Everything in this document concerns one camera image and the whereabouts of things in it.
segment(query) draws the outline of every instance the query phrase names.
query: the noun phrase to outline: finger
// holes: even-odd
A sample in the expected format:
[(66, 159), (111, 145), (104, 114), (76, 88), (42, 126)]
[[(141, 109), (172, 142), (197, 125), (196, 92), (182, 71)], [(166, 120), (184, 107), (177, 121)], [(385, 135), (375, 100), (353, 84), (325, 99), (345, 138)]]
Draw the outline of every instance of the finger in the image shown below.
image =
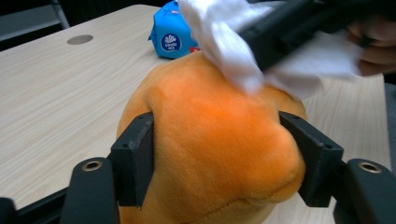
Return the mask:
[[(361, 28), (359, 27), (359, 25), (350, 26), (348, 27), (348, 30), (349, 33), (347, 39), (352, 43), (359, 45), (361, 43)], [(396, 46), (396, 39), (390, 41), (375, 40), (370, 43), (370, 45), (377, 47), (393, 47)]]
[(361, 70), (361, 75), (364, 77), (381, 74), (381, 73), (396, 72), (395, 64), (375, 64), (375, 63), (360, 61), (358, 67)]
[(396, 22), (383, 17), (374, 17), (370, 20), (368, 36), (381, 41), (395, 41)]
[(370, 46), (365, 49), (361, 59), (370, 63), (396, 64), (396, 47)]

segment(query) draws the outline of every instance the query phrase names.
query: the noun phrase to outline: plush toy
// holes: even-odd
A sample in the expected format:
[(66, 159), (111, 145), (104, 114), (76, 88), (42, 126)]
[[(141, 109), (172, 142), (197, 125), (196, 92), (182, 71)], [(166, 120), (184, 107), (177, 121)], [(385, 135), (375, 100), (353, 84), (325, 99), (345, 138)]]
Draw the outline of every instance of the plush toy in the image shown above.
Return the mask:
[(202, 52), (155, 68), (130, 98), (118, 134), (154, 115), (154, 174), (141, 208), (123, 223), (263, 223), (300, 187), (304, 161), (278, 112), (305, 119), (303, 104), (262, 86), (246, 94)]

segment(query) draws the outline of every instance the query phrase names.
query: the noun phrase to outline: wooden table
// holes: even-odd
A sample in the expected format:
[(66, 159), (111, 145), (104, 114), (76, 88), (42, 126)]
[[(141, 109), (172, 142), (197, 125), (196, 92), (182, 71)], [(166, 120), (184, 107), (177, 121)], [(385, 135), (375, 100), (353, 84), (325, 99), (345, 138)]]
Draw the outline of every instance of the wooden table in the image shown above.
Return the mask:
[[(122, 109), (159, 59), (148, 41), (157, 7), (132, 6), (0, 52), (0, 196), (21, 208), (68, 186), (80, 161), (105, 157)], [(75, 36), (91, 35), (70, 45)], [(390, 167), (381, 76), (326, 80), (304, 101), (309, 121), (346, 149)], [(265, 223), (333, 223), (298, 195)]]

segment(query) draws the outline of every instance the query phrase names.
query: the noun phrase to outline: stuffed animal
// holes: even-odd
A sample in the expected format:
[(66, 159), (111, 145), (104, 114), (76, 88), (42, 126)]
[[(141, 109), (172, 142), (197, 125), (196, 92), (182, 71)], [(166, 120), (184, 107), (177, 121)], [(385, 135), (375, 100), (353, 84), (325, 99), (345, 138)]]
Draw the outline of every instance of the stuffed animal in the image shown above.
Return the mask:
[(141, 208), (122, 223), (263, 223), (304, 178), (304, 161), (278, 112), (303, 119), (303, 104), (262, 86), (246, 94), (202, 52), (155, 68), (130, 98), (118, 134), (154, 115), (154, 174)]

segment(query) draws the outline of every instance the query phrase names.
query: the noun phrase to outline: label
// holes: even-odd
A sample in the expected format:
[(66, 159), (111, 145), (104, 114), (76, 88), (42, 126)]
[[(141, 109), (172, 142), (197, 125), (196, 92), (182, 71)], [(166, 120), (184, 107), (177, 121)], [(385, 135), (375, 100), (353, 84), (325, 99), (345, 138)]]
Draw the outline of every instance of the label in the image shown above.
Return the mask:
[(201, 49), (198, 48), (198, 47), (189, 47), (189, 52), (190, 52), (190, 53), (194, 53), (194, 52), (200, 51), (200, 50), (201, 50)]
[(164, 9), (163, 10), (163, 14), (165, 16), (177, 16), (178, 15), (178, 11), (174, 10), (174, 9)]
[(180, 50), (181, 40), (177, 35), (166, 34), (161, 38), (161, 47), (165, 51)]

